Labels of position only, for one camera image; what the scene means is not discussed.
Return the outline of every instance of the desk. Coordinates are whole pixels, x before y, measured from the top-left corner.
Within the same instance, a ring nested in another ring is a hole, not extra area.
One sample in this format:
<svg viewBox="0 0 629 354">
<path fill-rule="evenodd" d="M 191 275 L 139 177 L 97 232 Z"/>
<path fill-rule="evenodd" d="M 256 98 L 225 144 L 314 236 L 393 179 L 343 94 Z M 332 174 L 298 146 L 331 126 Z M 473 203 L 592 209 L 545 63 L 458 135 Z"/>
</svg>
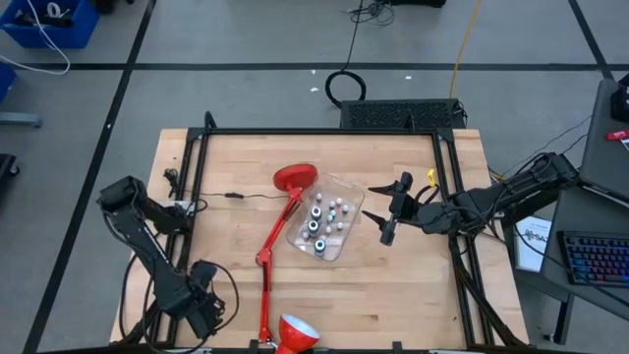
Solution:
<svg viewBox="0 0 629 354">
<path fill-rule="evenodd" d="M 157 201 L 167 200 L 170 188 L 162 174 L 165 168 L 179 168 L 185 138 L 185 130 L 161 133 L 147 185 L 148 194 Z M 455 131 L 455 138 L 465 188 L 488 186 L 479 132 Z M 402 171 L 409 171 L 415 176 L 414 194 L 428 182 L 423 176 L 434 168 L 428 137 L 212 135 L 201 191 L 277 196 L 281 192 L 272 185 L 273 173 L 296 162 L 310 162 L 319 173 L 357 184 L 366 191 L 363 209 L 381 215 L 387 215 L 390 198 L 369 193 L 367 187 L 388 185 Z M 192 189 L 192 178 L 188 184 L 187 189 Z M 247 347 L 257 338 L 262 287 L 255 256 L 285 200 L 201 197 L 208 208 L 197 216 L 190 261 L 207 259 L 226 266 L 241 295 L 238 317 L 206 346 Z M 406 225 L 396 231 L 393 246 L 382 246 L 375 224 L 359 216 L 340 258 L 332 263 L 296 251 L 280 236 L 273 249 L 273 333 L 277 335 L 280 314 L 289 313 L 320 331 L 317 346 L 387 349 L 392 341 L 402 341 L 408 349 L 464 348 L 446 237 L 425 235 Z M 506 248 L 485 237 L 477 238 L 476 243 L 487 299 L 513 332 L 528 342 Z M 146 272 L 136 264 L 129 277 L 126 328 L 141 317 L 146 283 Z M 218 275 L 214 288 L 227 303 L 227 317 L 235 299 L 224 274 Z M 478 322 L 478 312 L 473 311 L 472 316 Z M 482 342 L 480 325 L 475 325 L 475 335 L 477 342 Z M 119 338 L 114 324 L 111 339 Z M 180 322 L 176 343 L 181 347 L 198 343 L 185 321 Z"/>
<path fill-rule="evenodd" d="M 611 189 L 611 186 L 622 186 L 625 176 L 629 172 L 625 148 L 620 143 L 614 144 L 603 138 L 608 132 L 627 128 L 626 123 L 614 121 L 610 116 L 610 98 L 617 88 L 618 84 L 614 80 L 602 80 L 599 83 L 599 92 L 580 172 L 580 178 L 585 179 L 586 184 L 596 181 L 598 185 L 608 189 Z M 629 230 L 627 211 L 626 207 L 580 187 L 561 191 L 552 220 L 552 228 L 548 235 L 545 254 L 563 264 L 563 256 L 556 236 L 557 231 L 576 230 L 626 234 Z M 566 271 L 551 261 L 543 260 L 540 273 L 514 269 L 514 274 L 518 281 L 531 285 L 561 302 L 554 336 L 548 338 L 555 343 L 565 344 L 566 342 L 575 296 L 629 321 L 629 307 L 610 299 L 592 286 L 571 284 L 568 281 Z M 627 288 L 605 287 L 605 290 L 629 301 L 629 289 Z"/>
<path fill-rule="evenodd" d="M 561 192 L 545 253 L 563 263 L 556 236 L 557 231 L 627 233 L 629 230 L 627 211 L 624 206 L 578 187 Z M 592 286 L 571 284 L 566 271 L 559 265 L 544 260 L 541 273 L 545 278 L 574 295 L 629 321 L 628 307 L 609 299 Z M 605 287 L 605 290 L 629 301 L 629 288 Z"/>
</svg>

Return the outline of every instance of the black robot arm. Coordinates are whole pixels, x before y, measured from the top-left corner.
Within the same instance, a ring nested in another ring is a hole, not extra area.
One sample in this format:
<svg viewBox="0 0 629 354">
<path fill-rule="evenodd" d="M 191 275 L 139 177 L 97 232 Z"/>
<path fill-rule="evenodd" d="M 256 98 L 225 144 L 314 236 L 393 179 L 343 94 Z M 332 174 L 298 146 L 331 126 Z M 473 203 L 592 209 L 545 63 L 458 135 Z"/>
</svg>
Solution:
<svg viewBox="0 0 629 354">
<path fill-rule="evenodd" d="M 525 347 L 526 344 L 500 319 L 465 268 L 458 251 L 457 236 L 460 233 L 474 236 L 488 225 L 487 221 L 497 212 L 520 206 L 546 193 L 556 195 L 560 189 L 577 182 L 578 171 L 563 154 L 543 153 L 532 161 L 531 167 L 526 171 L 518 172 L 489 188 L 459 192 L 447 196 L 442 202 L 431 203 L 438 192 L 436 186 L 434 193 L 421 203 L 421 195 L 430 187 L 421 189 L 412 198 L 407 193 L 413 184 L 413 177 L 410 173 L 403 172 L 400 181 L 395 181 L 390 186 L 370 188 L 372 192 L 392 197 L 389 219 L 368 211 L 363 211 L 363 214 L 378 224 L 381 231 L 380 242 L 386 246 L 393 243 L 397 223 L 420 227 L 426 234 L 447 234 L 450 252 L 455 256 L 455 276 L 474 297 L 504 344 Z"/>
<path fill-rule="evenodd" d="M 154 280 L 157 307 L 176 320 L 186 318 L 197 338 L 213 335 L 225 311 L 225 303 L 205 290 L 216 266 L 198 261 L 190 275 L 177 270 L 145 224 L 151 220 L 163 234 L 190 232 L 186 211 L 158 204 L 147 196 L 144 184 L 131 176 L 100 191 L 97 202 L 105 222 L 115 229 L 114 236 L 136 252 Z"/>
</svg>

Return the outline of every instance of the keyboard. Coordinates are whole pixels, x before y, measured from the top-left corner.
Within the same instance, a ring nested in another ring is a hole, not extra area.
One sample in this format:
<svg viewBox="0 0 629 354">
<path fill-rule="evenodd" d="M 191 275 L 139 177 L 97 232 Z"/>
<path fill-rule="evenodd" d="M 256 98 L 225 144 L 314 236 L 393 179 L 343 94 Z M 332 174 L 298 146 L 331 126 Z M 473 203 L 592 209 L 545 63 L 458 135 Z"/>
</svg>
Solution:
<svg viewBox="0 0 629 354">
<path fill-rule="evenodd" d="M 629 287 L 629 235 L 557 232 L 563 260 L 573 284 Z"/>
</svg>

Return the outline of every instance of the gray floor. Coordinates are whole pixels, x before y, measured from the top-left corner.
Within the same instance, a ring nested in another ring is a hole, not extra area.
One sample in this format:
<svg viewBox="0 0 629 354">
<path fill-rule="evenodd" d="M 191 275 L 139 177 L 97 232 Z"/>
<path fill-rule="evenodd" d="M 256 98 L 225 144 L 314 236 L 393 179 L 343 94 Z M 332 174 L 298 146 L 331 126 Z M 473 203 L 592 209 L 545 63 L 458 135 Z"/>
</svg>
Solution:
<svg viewBox="0 0 629 354">
<path fill-rule="evenodd" d="M 158 0 L 139 63 L 329 63 L 346 59 L 353 24 L 341 13 L 356 0 Z M 625 0 L 579 1 L 608 63 L 629 64 Z M 89 47 L 69 51 L 75 63 L 127 61 L 146 0 L 120 2 L 102 17 Z M 353 61 L 452 63 L 473 1 L 450 0 L 436 10 L 396 8 L 385 28 L 359 27 Z M 45 50 L 24 50 L 0 35 L 0 53 L 24 62 L 59 62 Z M 485 0 L 465 63 L 596 64 L 567 0 Z M 222 127 L 336 127 L 339 111 L 323 85 L 329 71 L 135 71 L 81 225 L 66 276 L 39 350 L 105 345 L 129 251 L 109 237 L 97 191 L 132 174 L 147 179 L 158 134 L 199 125 L 209 109 Z M 368 98 L 441 98 L 450 71 L 357 71 Z M 616 79 L 626 73 L 614 72 Z M 65 77 L 19 72 L 3 111 L 40 114 L 44 126 L 0 127 L 0 151 L 16 154 L 22 174 L 0 205 L 0 352 L 21 351 L 83 186 L 120 71 L 72 71 Z M 598 71 L 463 71 L 456 95 L 470 128 L 483 136 L 486 157 L 504 171 L 592 112 Z M 334 83 L 339 98 L 355 84 Z M 549 149 L 562 151 L 587 131 L 575 130 Z M 578 164 L 583 144 L 568 155 Z M 551 209 L 541 212 L 551 217 Z M 629 323 L 577 301 L 566 346 L 544 342 L 558 304 L 519 289 L 529 336 L 544 348 L 623 352 Z"/>
</svg>

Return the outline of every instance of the red lamp shade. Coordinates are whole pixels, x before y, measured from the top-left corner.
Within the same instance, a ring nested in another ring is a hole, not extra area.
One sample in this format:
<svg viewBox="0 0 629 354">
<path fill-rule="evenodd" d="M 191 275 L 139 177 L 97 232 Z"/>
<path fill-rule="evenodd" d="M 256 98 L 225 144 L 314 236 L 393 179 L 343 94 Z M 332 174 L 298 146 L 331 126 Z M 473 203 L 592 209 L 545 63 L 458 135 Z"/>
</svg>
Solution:
<svg viewBox="0 0 629 354">
<path fill-rule="evenodd" d="M 279 320 L 279 336 L 282 342 L 276 354 L 297 354 L 310 349 L 320 338 L 309 324 L 291 315 L 282 315 Z"/>
</svg>

